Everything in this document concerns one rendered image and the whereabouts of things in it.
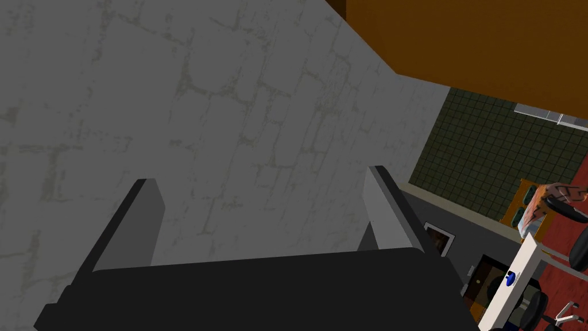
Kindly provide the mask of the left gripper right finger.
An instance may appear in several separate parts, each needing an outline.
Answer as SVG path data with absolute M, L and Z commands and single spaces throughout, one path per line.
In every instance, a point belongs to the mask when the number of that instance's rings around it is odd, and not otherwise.
M 363 202 L 369 223 L 358 250 L 415 248 L 440 253 L 402 190 L 381 166 L 369 166 L 363 184 Z

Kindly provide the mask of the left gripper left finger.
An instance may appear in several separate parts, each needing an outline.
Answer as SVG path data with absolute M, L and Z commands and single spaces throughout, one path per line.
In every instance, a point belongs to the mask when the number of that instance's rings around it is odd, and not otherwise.
M 94 271 L 151 265 L 164 213 L 165 203 L 156 180 L 134 182 L 74 281 L 79 282 Z

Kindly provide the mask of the dark wooden cabinet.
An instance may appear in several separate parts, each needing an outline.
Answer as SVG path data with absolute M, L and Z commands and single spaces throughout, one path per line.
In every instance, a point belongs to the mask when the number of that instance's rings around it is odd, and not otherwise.
M 492 300 L 500 280 L 505 276 L 508 267 L 506 264 L 483 255 L 479 263 L 473 268 L 470 280 L 463 292 L 463 301 L 473 320 L 479 323 Z

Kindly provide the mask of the white desk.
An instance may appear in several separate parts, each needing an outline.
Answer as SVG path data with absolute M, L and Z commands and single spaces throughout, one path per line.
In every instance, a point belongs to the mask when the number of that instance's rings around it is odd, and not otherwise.
M 546 261 L 567 274 L 588 282 L 588 275 L 560 263 L 559 260 L 571 261 L 569 257 L 537 242 L 529 234 L 509 267 L 509 270 L 516 276 L 515 282 L 511 286 L 507 286 L 506 280 L 502 280 L 500 287 L 478 324 L 480 331 L 490 331 L 490 329 L 504 327 L 541 261 Z

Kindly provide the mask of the white framed wall picture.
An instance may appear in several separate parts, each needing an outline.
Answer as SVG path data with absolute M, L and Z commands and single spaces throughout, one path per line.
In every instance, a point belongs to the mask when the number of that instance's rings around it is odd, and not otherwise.
M 446 257 L 454 242 L 455 235 L 429 222 L 424 223 L 424 230 L 430 236 L 441 257 Z

